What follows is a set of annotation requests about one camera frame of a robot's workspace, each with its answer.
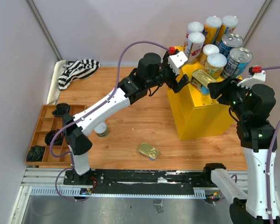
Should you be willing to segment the red label can white lid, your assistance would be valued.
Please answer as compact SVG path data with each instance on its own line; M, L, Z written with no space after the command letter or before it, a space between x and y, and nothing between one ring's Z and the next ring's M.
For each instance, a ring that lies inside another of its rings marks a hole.
M193 32L199 32L202 33L204 30L204 25L200 22L194 21L188 24L188 28L187 28L187 32L186 32L186 36L185 36L185 40L184 40L184 44L183 47L185 48L188 42L188 37L189 34L193 33Z

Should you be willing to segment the yellow wooden shelf cabinet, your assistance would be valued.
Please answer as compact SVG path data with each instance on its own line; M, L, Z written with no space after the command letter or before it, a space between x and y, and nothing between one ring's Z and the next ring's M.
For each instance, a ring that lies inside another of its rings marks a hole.
M167 94L180 140L221 135L235 123L229 106L203 95L191 84L178 93L168 88Z

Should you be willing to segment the small can white lid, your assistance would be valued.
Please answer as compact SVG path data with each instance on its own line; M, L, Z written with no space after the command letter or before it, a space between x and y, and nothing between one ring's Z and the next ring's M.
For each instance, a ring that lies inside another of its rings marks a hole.
M202 52L199 56L199 63L201 66L205 65L207 57L212 53L219 53L219 48L216 45L207 44L203 47Z

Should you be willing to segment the tall yellow blue can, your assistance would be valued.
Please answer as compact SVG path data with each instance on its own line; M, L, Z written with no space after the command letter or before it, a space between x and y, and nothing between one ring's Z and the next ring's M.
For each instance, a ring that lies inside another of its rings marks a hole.
M219 29L219 32L217 34L215 45L218 46L221 42L221 39L223 35L232 33L234 29L238 25L238 19L236 16L227 15L222 19L222 26Z

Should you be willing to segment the short green can white lid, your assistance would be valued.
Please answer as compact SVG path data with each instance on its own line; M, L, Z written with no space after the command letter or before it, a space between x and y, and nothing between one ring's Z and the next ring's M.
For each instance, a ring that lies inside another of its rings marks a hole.
M98 137L105 137L108 135L108 128L105 122L100 123L94 128L94 132Z

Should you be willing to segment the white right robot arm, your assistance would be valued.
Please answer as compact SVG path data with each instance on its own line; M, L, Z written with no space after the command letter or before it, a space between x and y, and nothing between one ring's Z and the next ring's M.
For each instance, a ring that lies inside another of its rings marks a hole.
M248 192L229 176L221 163L205 165L203 183L216 185L229 203L234 224L280 224L280 210L275 197L274 162L277 133L268 121L276 104L274 90L253 78L227 78L208 84L210 97L229 106L237 120L237 135L247 164Z

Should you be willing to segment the tall can white lid front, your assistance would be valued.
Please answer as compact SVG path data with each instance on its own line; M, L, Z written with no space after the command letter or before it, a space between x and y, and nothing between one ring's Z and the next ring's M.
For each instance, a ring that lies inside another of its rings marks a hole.
M198 58L205 41L205 36L200 32L193 32L188 35L184 45L184 53L188 58L188 64L194 64Z

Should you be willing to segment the yellow can white lid front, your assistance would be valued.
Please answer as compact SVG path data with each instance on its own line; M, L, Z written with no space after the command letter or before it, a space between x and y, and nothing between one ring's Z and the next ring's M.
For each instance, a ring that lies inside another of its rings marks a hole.
M218 79L227 64L227 58L221 53L208 55L203 70L213 79Z

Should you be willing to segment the gold sardine tin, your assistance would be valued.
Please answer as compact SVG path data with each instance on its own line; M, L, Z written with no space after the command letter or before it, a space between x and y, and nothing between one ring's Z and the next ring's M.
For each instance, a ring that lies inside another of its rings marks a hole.
M147 143L141 143L138 147L138 151L141 155L152 161L156 160L159 155L159 150Z
M208 84L216 83L216 80L209 76L204 70L197 69L192 72L190 84L194 86L203 95L209 95Z

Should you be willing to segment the tall can white lid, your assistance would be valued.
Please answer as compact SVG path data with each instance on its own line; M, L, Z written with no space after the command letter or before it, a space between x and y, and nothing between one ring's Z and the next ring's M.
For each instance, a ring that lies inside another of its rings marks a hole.
M205 41L205 36L200 32L193 32L188 35L184 45L184 53L188 58L188 64L194 64L198 58Z
M222 26L222 20L219 17L211 16L205 20L203 35L204 44L214 44L217 34Z

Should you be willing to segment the blue can silver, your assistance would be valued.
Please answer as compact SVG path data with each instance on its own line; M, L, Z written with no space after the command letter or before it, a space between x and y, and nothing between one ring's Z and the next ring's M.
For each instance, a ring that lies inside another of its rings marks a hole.
M252 59L253 55L250 50L243 47L232 48L227 56L227 64L221 73L221 77L223 79L239 77Z
M224 34L219 43L219 53L227 57L232 48L241 47L243 38L235 33Z

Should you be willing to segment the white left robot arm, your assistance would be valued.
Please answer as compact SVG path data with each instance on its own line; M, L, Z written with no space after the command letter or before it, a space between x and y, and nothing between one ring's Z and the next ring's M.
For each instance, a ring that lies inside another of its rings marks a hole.
M79 184L87 184L91 178L88 151L92 142L88 135L114 113L146 95L151 96L150 89L153 87L160 88L166 84L174 93L178 93L189 80L187 75L183 75L180 81L176 80L187 61L184 52L178 50L172 54L166 52L164 57L146 53L139 60L137 68L107 96L74 116L63 116L63 133L72 154L74 179Z

